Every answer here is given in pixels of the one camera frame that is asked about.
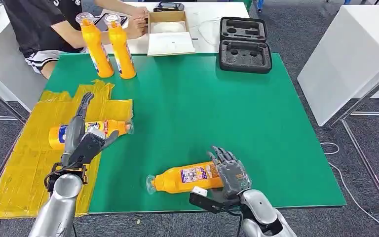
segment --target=bottle cap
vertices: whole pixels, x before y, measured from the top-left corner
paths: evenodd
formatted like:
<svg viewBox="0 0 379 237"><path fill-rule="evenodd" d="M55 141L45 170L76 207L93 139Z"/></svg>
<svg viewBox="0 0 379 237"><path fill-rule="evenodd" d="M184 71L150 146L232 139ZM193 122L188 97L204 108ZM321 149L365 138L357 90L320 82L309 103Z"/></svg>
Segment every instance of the bottle cap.
<svg viewBox="0 0 379 237"><path fill-rule="evenodd" d="M146 177L146 189L148 190L149 194L153 194L156 192L156 186L154 185L154 176L153 175L148 175Z"/></svg>
<svg viewBox="0 0 379 237"><path fill-rule="evenodd" d="M125 131L127 132L127 134L134 134L133 120L130 119L129 121L125 122Z"/></svg>
<svg viewBox="0 0 379 237"><path fill-rule="evenodd" d="M76 22L80 24L80 26L89 26L94 23L94 16L89 12L82 12L76 15Z"/></svg>
<svg viewBox="0 0 379 237"><path fill-rule="evenodd" d="M121 26L121 16L117 13L111 13L105 16L104 22L108 27Z"/></svg>

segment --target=white cable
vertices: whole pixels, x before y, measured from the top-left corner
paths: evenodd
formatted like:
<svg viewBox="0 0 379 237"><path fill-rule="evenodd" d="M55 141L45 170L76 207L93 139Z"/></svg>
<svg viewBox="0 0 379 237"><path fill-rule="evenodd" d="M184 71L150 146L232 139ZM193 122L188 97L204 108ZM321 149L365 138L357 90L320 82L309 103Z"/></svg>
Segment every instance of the white cable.
<svg viewBox="0 0 379 237"><path fill-rule="evenodd" d="M334 146L336 146L336 149L337 149L337 150L336 150L335 152L327 152L327 153L325 153L325 155L334 155L334 154L336 154L336 153L339 152L339 146L336 145L335 143L332 143L332 142L321 142L320 145L321 145L321 146L322 146L322 145L334 145Z"/></svg>
<svg viewBox="0 0 379 237"><path fill-rule="evenodd" d="M210 41L207 40L207 38L206 38L206 37L203 35L203 33L201 32L200 28L201 28L201 26L202 26L204 23L206 23L206 22L213 22L213 23L218 24L218 22L216 22L216 21L220 21L221 18L222 18L222 17L220 16L220 17L216 17L216 18L213 18L213 19L210 19L210 20L206 20L206 21L203 21L203 22L201 22L201 23L199 23L199 24L197 24L197 25L189 26L189 28L192 28L192 27L196 27L196 26L198 26L197 30L198 30L198 32L200 33L201 37L207 42L207 44L209 44L209 45L211 45L211 46L217 46L217 44L215 44L215 43L211 43Z"/></svg>
<svg viewBox="0 0 379 237"><path fill-rule="evenodd" d="M336 145L335 143L332 143L332 142L322 142L320 143L320 145L335 145L336 148L338 149L337 151L335 152L329 152L329 153L324 153L325 155L333 155L333 154L336 154L339 152L339 146ZM358 204L358 202L355 200L354 196L352 195L351 191L348 189L348 187L346 186L345 184L345 181L343 180L343 176L342 176L342 173L341 171L336 167L334 166L332 163L328 162L330 166L332 166L333 168L335 168L338 173L339 173L339 176L341 177L341 181L342 181L342 184L343 186L345 187L346 191L348 192L349 196L351 196L352 200L354 201L354 203L358 206L358 208L360 208L365 214L367 214L369 217L371 217L371 219L375 220L377 223L379 223L379 220L377 220L377 218L375 218L374 216L372 216L370 213L368 213L366 210L364 210L360 204Z"/></svg>

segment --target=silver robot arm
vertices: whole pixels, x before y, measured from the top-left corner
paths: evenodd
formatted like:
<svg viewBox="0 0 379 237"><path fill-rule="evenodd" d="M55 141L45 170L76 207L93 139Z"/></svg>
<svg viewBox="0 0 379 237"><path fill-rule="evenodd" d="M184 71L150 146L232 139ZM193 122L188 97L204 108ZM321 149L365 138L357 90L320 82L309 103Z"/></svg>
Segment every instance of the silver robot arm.
<svg viewBox="0 0 379 237"><path fill-rule="evenodd" d="M75 217L76 199L82 179L64 174L54 183L53 194L41 207L28 237L70 237Z"/></svg>
<svg viewBox="0 0 379 237"><path fill-rule="evenodd" d="M250 189L239 196L240 203L246 205L252 213L242 220L242 230L247 237L266 237L263 231L267 230L274 237L297 237L285 218L272 207L261 191Z"/></svg>
<svg viewBox="0 0 379 237"><path fill-rule="evenodd" d="M83 96L76 115L69 122L61 162L54 164L44 179L50 199L38 212L29 237L71 236L76 199L82 185L88 182L85 165L118 137L118 131L108 138L96 128L85 131L86 110L93 97L91 92Z"/></svg>
<svg viewBox="0 0 379 237"><path fill-rule="evenodd" d="M266 196L261 191L251 189L252 182L242 162L230 151L220 147L212 148L215 155L212 152L208 152L208 155L223 182L225 201L210 199L206 190L196 187L189 195L189 202L213 213L225 211L241 216L241 228L247 237L297 237ZM242 215L232 212L238 208Z"/></svg>

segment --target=shorts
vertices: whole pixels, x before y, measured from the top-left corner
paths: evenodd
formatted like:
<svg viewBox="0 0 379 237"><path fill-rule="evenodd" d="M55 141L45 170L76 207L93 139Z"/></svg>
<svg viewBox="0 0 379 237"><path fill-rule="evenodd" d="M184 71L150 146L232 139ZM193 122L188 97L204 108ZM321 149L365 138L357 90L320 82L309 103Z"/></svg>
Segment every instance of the shorts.
<svg viewBox="0 0 379 237"><path fill-rule="evenodd" d="M86 52L86 48L80 51L80 53L84 52ZM60 55L65 53L67 52L53 49L43 50L31 54L25 61L33 68L34 72L41 74L41 70L48 62L59 61Z"/></svg>

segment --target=open box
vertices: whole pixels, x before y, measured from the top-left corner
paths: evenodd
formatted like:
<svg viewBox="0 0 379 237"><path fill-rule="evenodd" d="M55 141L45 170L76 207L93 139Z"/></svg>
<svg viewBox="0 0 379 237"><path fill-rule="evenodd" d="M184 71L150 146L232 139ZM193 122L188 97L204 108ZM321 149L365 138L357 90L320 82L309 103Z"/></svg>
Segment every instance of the open box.
<svg viewBox="0 0 379 237"><path fill-rule="evenodd" d="M149 13L148 56L195 53L184 11Z"/></svg>

